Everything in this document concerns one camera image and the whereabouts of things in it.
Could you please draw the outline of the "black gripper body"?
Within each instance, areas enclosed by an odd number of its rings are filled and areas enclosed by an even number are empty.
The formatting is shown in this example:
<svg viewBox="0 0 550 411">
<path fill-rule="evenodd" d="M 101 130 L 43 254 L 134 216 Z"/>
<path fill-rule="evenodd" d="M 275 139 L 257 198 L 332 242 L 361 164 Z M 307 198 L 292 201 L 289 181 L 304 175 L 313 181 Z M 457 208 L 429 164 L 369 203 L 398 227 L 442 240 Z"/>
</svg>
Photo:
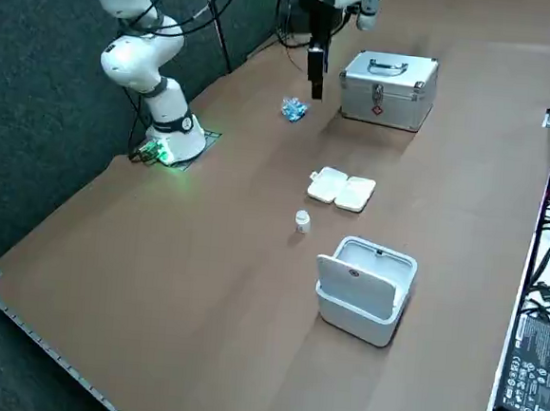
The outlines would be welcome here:
<svg viewBox="0 0 550 411">
<path fill-rule="evenodd" d="M 311 2 L 309 29 L 312 37 L 309 50 L 327 51 L 332 32 L 342 22 L 343 10 L 332 5 L 313 0 Z"/>
</svg>

